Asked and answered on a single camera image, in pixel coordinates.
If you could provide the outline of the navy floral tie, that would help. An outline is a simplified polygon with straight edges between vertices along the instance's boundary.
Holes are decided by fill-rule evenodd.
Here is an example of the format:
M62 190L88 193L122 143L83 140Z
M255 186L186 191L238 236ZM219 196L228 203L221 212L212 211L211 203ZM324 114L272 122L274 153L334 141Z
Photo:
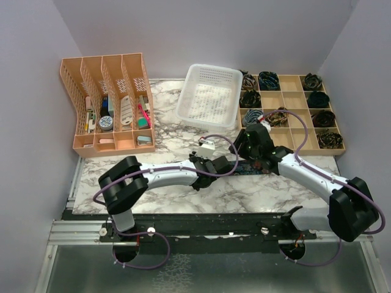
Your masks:
M235 171L232 173L232 176L235 175L266 175L270 174L269 170L264 169L258 162L249 162L249 161L239 161L238 166Z

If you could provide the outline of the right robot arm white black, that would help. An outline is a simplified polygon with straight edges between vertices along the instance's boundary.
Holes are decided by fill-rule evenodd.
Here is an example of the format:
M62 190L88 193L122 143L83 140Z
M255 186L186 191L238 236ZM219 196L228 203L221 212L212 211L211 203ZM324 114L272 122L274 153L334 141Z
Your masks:
M259 163L261 168L291 179L318 195L325 208L295 207L284 214L282 234L294 239L305 230L331 231L352 242L366 232L380 216L366 182L329 174L301 159L293 150L274 145L262 124L240 130L230 152Z

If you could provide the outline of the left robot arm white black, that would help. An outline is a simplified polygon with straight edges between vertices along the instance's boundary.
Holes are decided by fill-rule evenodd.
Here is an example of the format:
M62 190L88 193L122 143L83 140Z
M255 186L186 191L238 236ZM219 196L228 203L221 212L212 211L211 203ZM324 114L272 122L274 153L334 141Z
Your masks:
M210 160L195 153L185 161L162 165L141 163L136 156L124 158L98 179L103 204L115 224L114 234L122 241L134 236L132 207L145 191L167 186L204 189L219 177L233 174L237 166L225 156Z

